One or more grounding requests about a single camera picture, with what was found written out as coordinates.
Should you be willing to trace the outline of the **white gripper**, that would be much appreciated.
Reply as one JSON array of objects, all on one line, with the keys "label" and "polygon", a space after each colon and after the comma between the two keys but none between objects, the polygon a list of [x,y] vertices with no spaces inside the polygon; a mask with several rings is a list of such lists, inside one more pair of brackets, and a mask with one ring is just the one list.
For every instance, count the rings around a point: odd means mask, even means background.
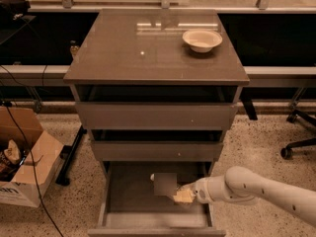
[{"label": "white gripper", "polygon": [[177,186],[173,200],[176,203],[191,204],[196,199],[202,204],[213,203],[209,191],[210,178],[201,178],[192,184]]}]

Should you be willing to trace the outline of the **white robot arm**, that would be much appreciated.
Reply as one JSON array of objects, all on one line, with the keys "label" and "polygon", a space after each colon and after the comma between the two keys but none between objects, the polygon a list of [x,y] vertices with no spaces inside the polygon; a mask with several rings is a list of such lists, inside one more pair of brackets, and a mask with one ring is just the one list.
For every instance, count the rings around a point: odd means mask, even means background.
[{"label": "white robot arm", "polygon": [[225,201],[253,204],[258,198],[316,226],[316,192],[264,178],[244,167],[231,167],[224,175],[205,177],[180,186],[171,199],[191,204]]}]

